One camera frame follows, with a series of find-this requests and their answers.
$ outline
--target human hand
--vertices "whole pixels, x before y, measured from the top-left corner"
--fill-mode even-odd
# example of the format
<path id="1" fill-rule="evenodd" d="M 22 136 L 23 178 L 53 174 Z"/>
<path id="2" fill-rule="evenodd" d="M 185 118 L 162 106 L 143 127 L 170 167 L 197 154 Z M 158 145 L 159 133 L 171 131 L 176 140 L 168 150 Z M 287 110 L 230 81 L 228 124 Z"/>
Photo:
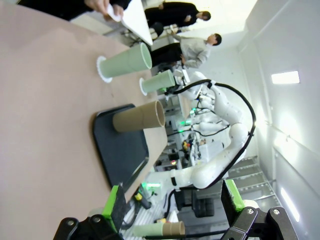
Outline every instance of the human hand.
<path id="1" fill-rule="evenodd" d="M 119 6 L 118 4 L 113 4 L 113 12 L 116 16 L 124 16 L 124 8 L 122 6 Z"/>
<path id="2" fill-rule="evenodd" d="M 84 3 L 91 9 L 102 13 L 102 15 L 108 15 L 107 9 L 109 0 L 84 0 Z"/>
<path id="3" fill-rule="evenodd" d="M 185 22 L 190 22 L 190 20 L 191 20 L 191 16 L 190 15 L 186 16 L 185 19 L 184 19 Z"/>
<path id="4" fill-rule="evenodd" d="M 180 57 L 181 57 L 181 62 L 184 65 L 186 63 L 185 56 L 183 54 L 181 54 Z"/>

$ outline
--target white coaster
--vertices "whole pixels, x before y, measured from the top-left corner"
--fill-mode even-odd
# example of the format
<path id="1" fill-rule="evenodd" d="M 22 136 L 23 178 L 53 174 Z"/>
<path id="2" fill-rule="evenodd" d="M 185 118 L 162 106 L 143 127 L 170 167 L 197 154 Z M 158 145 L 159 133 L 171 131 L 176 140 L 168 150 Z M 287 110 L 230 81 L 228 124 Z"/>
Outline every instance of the white coaster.
<path id="1" fill-rule="evenodd" d="M 144 91 L 144 89 L 142 88 L 142 82 L 144 81 L 144 79 L 141 77 L 139 80 L 139 85 L 140 85 L 140 90 L 142 92 L 143 95 L 147 96 L 147 93 Z"/>
<path id="2" fill-rule="evenodd" d="M 101 69 L 100 69 L 100 63 L 102 61 L 106 60 L 106 58 L 104 56 L 99 56 L 96 60 L 96 69 L 98 70 L 98 74 L 100 76 L 100 78 L 102 78 L 102 80 L 106 83 L 111 83 L 112 81 L 112 77 L 105 77 L 103 76 Z"/>

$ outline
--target man in white shirt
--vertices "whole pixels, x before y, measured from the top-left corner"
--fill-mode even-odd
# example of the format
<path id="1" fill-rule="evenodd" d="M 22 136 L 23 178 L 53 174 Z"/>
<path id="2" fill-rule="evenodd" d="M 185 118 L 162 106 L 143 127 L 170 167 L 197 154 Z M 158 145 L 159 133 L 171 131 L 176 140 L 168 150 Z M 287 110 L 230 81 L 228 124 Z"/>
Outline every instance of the man in white shirt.
<path id="1" fill-rule="evenodd" d="M 195 37 L 173 35 L 180 41 L 161 47 L 151 52 L 153 67 L 162 63 L 182 62 L 188 68 L 199 68 L 209 58 L 211 47 L 221 43 L 218 33 L 210 35 L 207 40 Z"/>

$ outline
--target person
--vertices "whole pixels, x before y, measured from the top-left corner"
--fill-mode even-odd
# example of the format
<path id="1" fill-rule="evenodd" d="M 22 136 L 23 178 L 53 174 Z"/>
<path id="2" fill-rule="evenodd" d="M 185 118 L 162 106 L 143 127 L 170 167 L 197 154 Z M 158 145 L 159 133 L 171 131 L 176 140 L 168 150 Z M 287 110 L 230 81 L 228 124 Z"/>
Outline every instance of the person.
<path id="1" fill-rule="evenodd" d="M 150 52 L 154 67 L 162 63 L 174 63 L 181 60 L 182 64 L 188 68 L 199 68 L 208 60 L 211 47 L 218 46 L 222 41 L 218 33 L 210 35 L 207 40 L 171 34 L 179 42 Z"/>
<path id="2" fill-rule="evenodd" d="M 112 5 L 116 16 L 123 17 L 124 10 L 128 7 L 130 1 L 131 0 L 20 0 L 17 4 L 70 21 L 85 12 L 93 10 L 101 13 L 107 20 L 109 19 L 107 12 L 109 4 Z"/>
<path id="3" fill-rule="evenodd" d="M 190 26 L 197 19 L 208 21 L 211 15 L 208 11 L 198 11 L 196 6 L 188 2 L 164 2 L 159 7 L 148 8 L 144 11 L 149 27 L 161 23 L 164 27 L 177 25 Z"/>

